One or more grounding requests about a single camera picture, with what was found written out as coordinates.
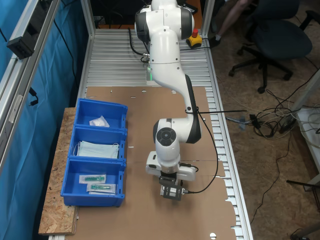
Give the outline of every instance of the red button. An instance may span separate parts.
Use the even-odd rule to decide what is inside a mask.
[[[198,29],[193,29],[192,37],[196,38],[198,36]]]

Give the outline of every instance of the yellow base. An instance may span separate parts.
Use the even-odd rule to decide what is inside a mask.
[[[191,36],[186,40],[186,43],[191,49],[198,48],[202,45],[202,38],[199,34],[196,37]]]

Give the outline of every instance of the chair wheel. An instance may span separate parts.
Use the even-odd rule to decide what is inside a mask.
[[[230,70],[229,76],[230,76],[230,77],[233,77],[234,75],[235,75],[235,71],[234,71],[234,70]]]
[[[238,54],[239,56],[242,56],[244,54],[244,51],[240,49],[239,51],[236,52],[236,54]]]
[[[263,94],[265,91],[266,91],[266,89],[263,86],[258,88],[258,93],[260,93],[260,94]]]
[[[284,75],[283,79],[286,80],[286,81],[289,81],[291,77],[292,77],[292,74],[291,73],[287,73],[286,75]]]

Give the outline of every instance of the hole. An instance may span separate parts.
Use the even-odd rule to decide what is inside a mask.
[[[217,235],[214,232],[212,232],[210,233],[210,238],[214,240],[217,238]]]

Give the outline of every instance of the blue fabric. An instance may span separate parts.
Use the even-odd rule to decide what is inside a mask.
[[[60,4],[55,16],[73,55],[75,72],[88,40],[82,12],[81,2],[76,1],[65,8]],[[32,239],[50,147],[69,106],[73,85],[72,58],[52,24],[32,83],[39,103],[28,106],[35,100],[28,94],[0,175],[0,240]]]
[[[27,2],[28,0],[0,0],[0,28],[7,41],[11,38]],[[0,35],[0,81],[11,56],[12,51],[7,48],[7,42]]]

